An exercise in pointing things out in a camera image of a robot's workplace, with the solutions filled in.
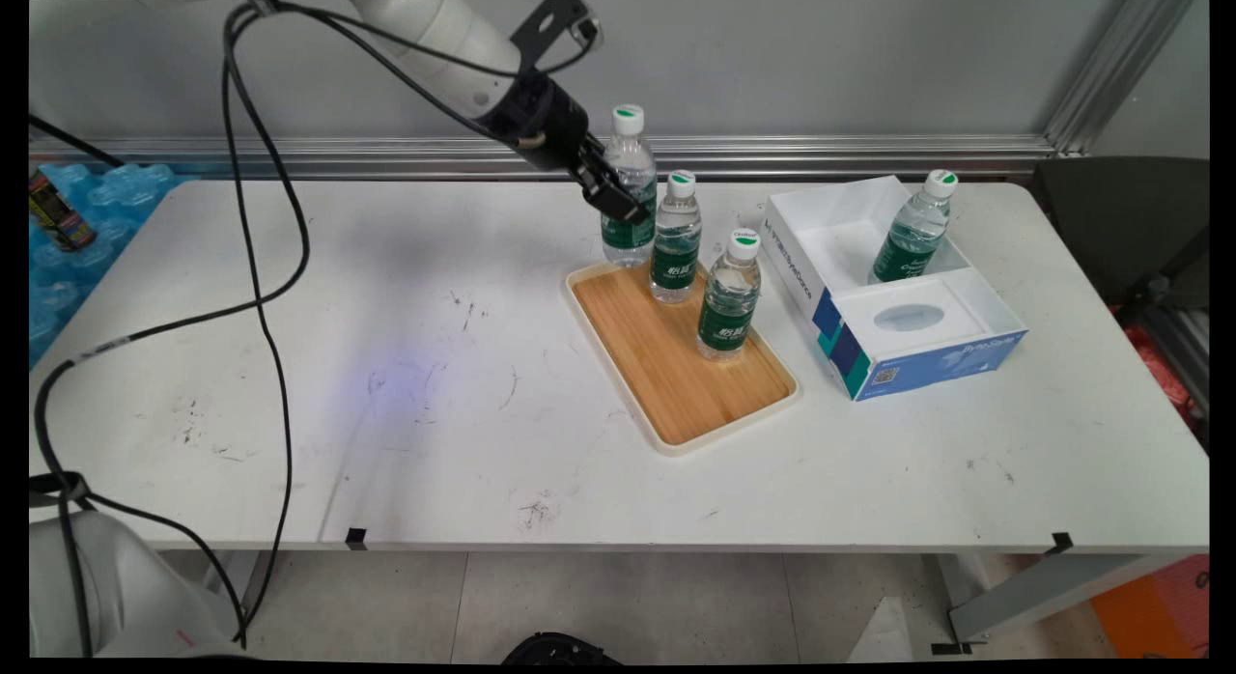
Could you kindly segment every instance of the orange object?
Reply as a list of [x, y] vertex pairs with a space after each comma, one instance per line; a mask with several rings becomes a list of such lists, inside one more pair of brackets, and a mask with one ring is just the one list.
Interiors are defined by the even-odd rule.
[[1210, 657], [1210, 557], [1193, 555], [1090, 600], [1121, 658]]

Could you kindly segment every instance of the floor tile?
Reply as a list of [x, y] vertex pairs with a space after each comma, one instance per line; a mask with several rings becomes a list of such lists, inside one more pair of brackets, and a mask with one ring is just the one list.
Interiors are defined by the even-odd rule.
[[[330, 662], [450, 660], [466, 554], [281, 552], [250, 654]], [[256, 574], [253, 582], [261, 580]]]
[[803, 663], [845, 662], [885, 596], [899, 596], [915, 660], [952, 642], [948, 592], [931, 557], [787, 554], [798, 651]]
[[975, 648], [980, 659], [1115, 658], [1099, 616], [1089, 601], [1053, 613], [1038, 623], [993, 638]]
[[472, 553], [452, 662], [544, 631], [623, 664], [798, 660], [780, 555]]

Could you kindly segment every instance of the blue plastic wrap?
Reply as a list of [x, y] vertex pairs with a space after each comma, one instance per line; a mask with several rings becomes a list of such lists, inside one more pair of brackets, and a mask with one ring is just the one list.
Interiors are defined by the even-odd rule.
[[93, 242], [63, 252], [31, 221], [30, 366], [103, 279], [168, 192], [197, 177], [178, 176], [167, 164], [126, 164], [90, 174], [82, 164], [40, 167], [62, 198], [94, 229]]

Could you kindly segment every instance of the qr code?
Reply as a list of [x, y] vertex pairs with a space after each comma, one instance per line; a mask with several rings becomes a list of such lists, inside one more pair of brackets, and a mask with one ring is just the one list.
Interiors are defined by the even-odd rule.
[[881, 371], [876, 372], [875, 373], [875, 380], [871, 383], [873, 385], [883, 385], [885, 382], [891, 382], [892, 378], [897, 376], [897, 370], [901, 370], [901, 369], [900, 367], [890, 367], [887, 370], [881, 370]]

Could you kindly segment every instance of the white bottle cap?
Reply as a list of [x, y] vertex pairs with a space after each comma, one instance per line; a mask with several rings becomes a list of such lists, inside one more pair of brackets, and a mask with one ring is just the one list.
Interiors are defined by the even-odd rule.
[[671, 197], [680, 199], [691, 198], [691, 194], [695, 193], [695, 174], [686, 169], [670, 172], [669, 189]]
[[739, 228], [729, 234], [729, 256], [750, 261], [760, 252], [760, 235], [755, 230]]
[[614, 106], [614, 134], [639, 136], [644, 132], [644, 108], [637, 104]]
[[948, 169], [933, 169], [923, 183], [923, 190], [937, 199], [947, 199], [957, 190], [957, 174]]

